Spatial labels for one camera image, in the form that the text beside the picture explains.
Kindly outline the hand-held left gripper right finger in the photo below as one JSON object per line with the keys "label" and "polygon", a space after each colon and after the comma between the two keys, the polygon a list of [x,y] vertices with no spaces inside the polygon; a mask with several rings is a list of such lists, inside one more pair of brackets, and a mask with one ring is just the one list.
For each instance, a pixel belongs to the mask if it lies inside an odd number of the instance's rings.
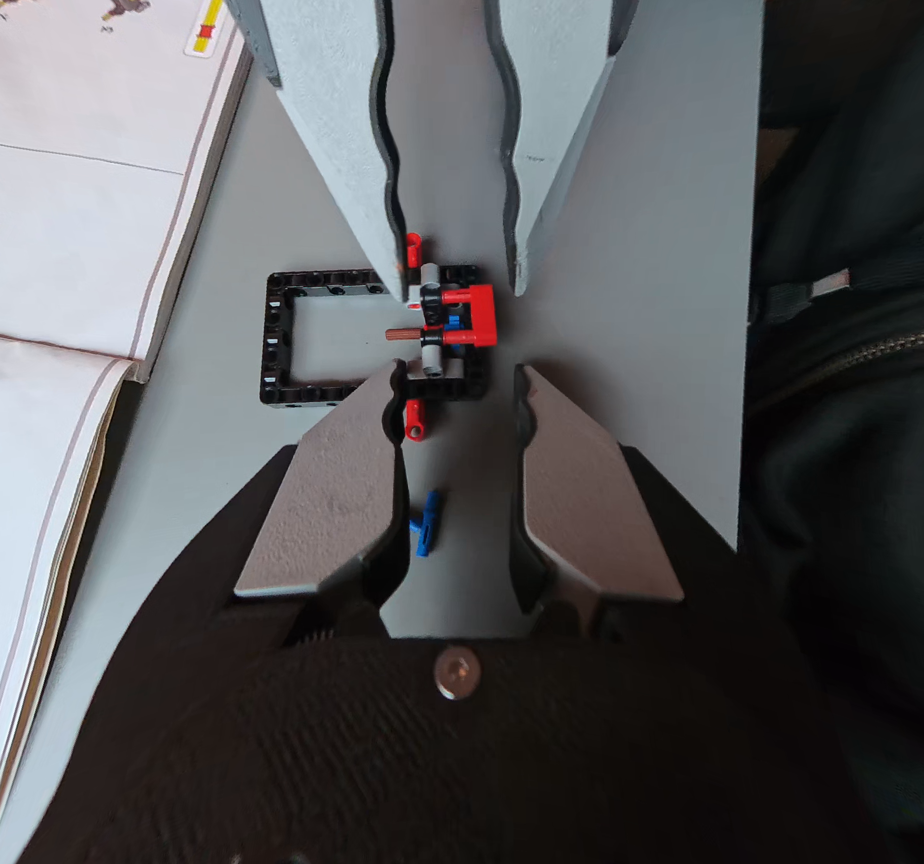
{"label": "hand-held left gripper right finger", "polygon": [[684,590],[617,440],[532,366],[514,370],[510,576],[520,610],[681,604]]}

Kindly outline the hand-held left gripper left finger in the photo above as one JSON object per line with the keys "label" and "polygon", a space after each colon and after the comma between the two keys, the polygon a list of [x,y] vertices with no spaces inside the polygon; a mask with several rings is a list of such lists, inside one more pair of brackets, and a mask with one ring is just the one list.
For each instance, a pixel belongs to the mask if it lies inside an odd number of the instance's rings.
{"label": "hand-held left gripper left finger", "polygon": [[340,585],[383,606],[410,566],[403,442],[407,365],[389,361],[298,442],[234,593],[263,599]]}

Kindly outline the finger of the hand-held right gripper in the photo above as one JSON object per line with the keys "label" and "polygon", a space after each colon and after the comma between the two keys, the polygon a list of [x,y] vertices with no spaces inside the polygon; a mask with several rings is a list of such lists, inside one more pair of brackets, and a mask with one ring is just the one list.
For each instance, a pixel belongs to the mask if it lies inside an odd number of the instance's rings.
{"label": "finger of the hand-held right gripper", "polygon": [[408,295],[398,150],[386,116],[391,0],[260,0],[278,97],[386,289]]}
{"label": "finger of the hand-held right gripper", "polygon": [[612,71],[613,0],[483,0],[504,95],[502,231],[510,285],[525,294],[550,249]]}

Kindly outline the black lego frame assembly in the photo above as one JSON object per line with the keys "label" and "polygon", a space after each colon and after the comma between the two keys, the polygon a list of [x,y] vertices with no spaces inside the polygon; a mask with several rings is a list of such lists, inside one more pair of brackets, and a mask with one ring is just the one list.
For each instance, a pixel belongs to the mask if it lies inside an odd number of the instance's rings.
{"label": "black lego frame assembly", "polygon": [[[469,288],[490,284],[477,265],[439,265],[424,256],[420,234],[406,235],[410,325],[388,328],[384,339],[412,347],[406,362],[404,431],[412,442],[428,435],[429,403],[479,401],[490,383],[493,348],[472,345]],[[307,299],[384,297],[375,270],[278,271],[267,278],[260,350],[260,402],[271,408],[329,408],[345,401],[362,378],[308,379],[294,371],[296,304]],[[495,306],[496,325],[497,311]]]}

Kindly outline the red lego beam piece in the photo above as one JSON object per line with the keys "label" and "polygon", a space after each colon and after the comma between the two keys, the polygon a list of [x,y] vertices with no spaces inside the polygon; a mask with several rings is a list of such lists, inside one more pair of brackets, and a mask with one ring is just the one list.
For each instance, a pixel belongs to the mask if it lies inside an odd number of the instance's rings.
{"label": "red lego beam piece", "polygon": [[476,348],[495,347],[498,333],[492,285],[474,284],[468,294],[472,345]]}

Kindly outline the white lego instruction booklet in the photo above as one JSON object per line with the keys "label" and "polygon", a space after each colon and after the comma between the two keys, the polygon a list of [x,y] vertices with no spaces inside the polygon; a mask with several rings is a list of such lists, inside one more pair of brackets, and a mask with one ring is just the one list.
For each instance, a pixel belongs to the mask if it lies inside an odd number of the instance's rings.
{"label": "white lego instruction booklet", "polygon": [[224,0],[2,0],[2,807],[127,381],[149,379],[249,69]]}

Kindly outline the black zip jacket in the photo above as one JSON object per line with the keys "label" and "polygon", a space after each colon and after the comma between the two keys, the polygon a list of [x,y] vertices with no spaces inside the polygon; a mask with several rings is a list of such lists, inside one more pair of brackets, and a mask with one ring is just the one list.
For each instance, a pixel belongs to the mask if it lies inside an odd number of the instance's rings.
{"label": "black zip jacket", "polygon": [[922,862],[922,27],[760,189],[741,534],[895,862]]}

